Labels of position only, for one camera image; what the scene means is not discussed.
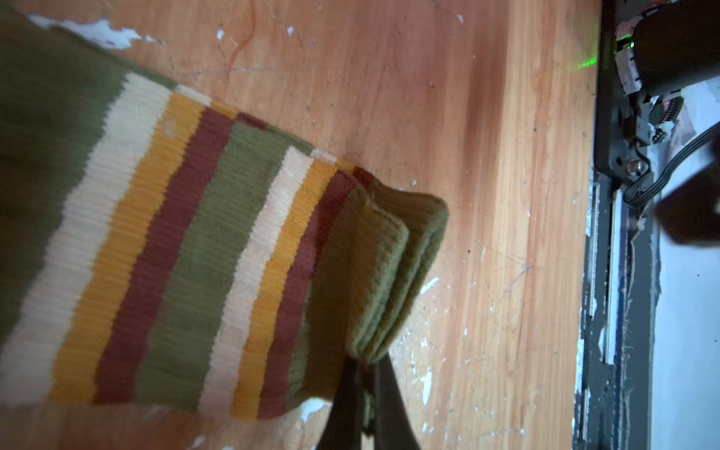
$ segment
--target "green led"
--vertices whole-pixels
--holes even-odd
[[[581,68],[587,68],[587,67],[590,67],[590,66],[594,66],[594,65],[597,64],[597,63],[598,63],[598,59],[597,59],[597,58],[591,58],[591,59],[585,61],[584,63],[581,63],[577,68],[579,68],[579,69],[581,69]]]

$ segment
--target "wire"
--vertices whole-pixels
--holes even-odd
[[[647,164],[647,170],[645,171],[645,173],[652,171],[652,161],[650,161],[650,158],[648,158],[647,156],[645,156],[645,155],[640,151],[640,149],[638,148],[637,143],[634,145],[634,147],[635,147],[635,154],[637,155],[637,157],[640,158],[640,159],[642,159],[642,161]]]
[[[643,189],[643,186],[647,183],[647,180],[652,177],[652,172],[650,170],[645,172],[637,181],[625,189],[623,193],[625,203],[635,208],[642,208],[647,205],[653,197],[662,191],[662,188],[667,186],[672,173],[675,172],[675,169],[677,169],[683,161],[688,159],[688,156],[695,153],[696,150],[707,144],[711,139],[717,138],[719,135],[720,122],[717,122],[683,147],[683,149],[667,163],[667,167],[662,171],[657,181],[648,186],[647,189]]]
[[[667,109],[665,110],[665,114],[660,120],[660,124],[662,124],[663,122],[672,122],[673,120],[677,119],[680,115],[680,110],[683,108],[684,104],[685,99],[681,95],[671,98],[667,103]]]

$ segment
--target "ribbed knit fabric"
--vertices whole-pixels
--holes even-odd
[[[272,418],[387,353],[444,202],[0,12],[0,403]]]

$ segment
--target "wood grain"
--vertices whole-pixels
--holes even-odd
[[[421,446],[571,446],[595,99],[595,69],[579,66],[596,52],[599,0],[14,5],[162,40],[123,55],[442,196],[439,282],[391,351]],[[0,435],[16,449],[185,449],[198,436],[203,449],[308,449],[327,414],[243,423],[47,406],[1,412]]]

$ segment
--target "peeling paint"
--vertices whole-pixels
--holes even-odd
[[[600,348],[600,360],[605,361],[605,327],[600,330],[600,338],[598,339],[598,347]]]
[[[427,406],[430,400],[430,393],[433,389],[433,372],[430,372],[428,367],[428,373],[423,377],[423,405]]]
[[[577,364],[577,367],[575,368],[575,393],[580,394],[580,391],[582,390],[582,363],[585,361],[585,339],[578,339],[577,340],[577,356],[575,358],[575,363]]]
[[[427,291],[429,291],[430,289],[433,289],[433,286],[435,286],[435,284],[436,284],[437,282],[439,282],[439,281],[440,281],[440,277],[439,277],[439,276],[436,276],[435,278],[433,278],[432,280],[430,280],[425,286],[423,286],[422,288],[420,288],[420,295],[425,294],[425,293],[426,293]]]
[[[307,399],[302,403],[302,405],[300,405],[300,420],[302,420],[303,423],[307,423],[307,419],[309,419],[311,415],[315,414],[317,411],[323,409],[329,404],[330,403],[324,401],[321,398]]]
[[[72,20],[58,22],[57,20],[48,19],[47,17],[36,14],[31,14],[27,18],[44,30],[51,27],[61,27],[107,50],[127,50],[132,47],[134,40],[165,44],[164,41],[158,41],[151,36],[142,37],[132,28],[114,30],[110,28],[110,21],[108,19],[100,19],[90,24],[79,24]]]

